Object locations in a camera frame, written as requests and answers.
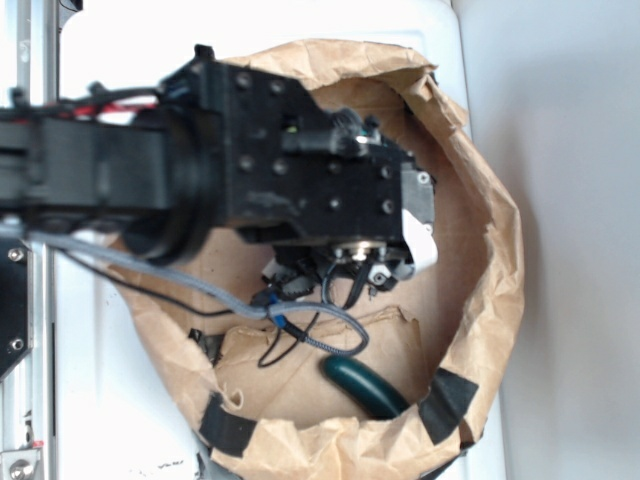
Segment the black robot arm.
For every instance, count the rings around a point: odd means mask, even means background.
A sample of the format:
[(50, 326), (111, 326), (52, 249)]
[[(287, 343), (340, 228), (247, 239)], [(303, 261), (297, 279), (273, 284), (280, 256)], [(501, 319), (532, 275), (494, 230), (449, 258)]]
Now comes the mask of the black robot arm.
[(215, 229), (296, 274), (391, 289), (435, 264), (434, 185), (377, 121), (322, 109), (296, 79), (210, 48), (151, 88), (1, 113), (1, 211), (28, 231), (119, 233), (184, 262)]

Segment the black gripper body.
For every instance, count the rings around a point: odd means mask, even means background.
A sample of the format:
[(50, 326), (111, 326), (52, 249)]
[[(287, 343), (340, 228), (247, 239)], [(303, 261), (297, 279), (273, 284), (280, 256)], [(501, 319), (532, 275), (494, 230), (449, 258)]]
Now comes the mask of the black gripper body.
[(160, 105), (203, 157), (197, 219), (269, 245), (269, 285), (296, 299), (338, 278), (393, 289), (434, 265), (434, 184), (374, 118), (321, 108), (291, 77), (194, 58), (165, 78)]

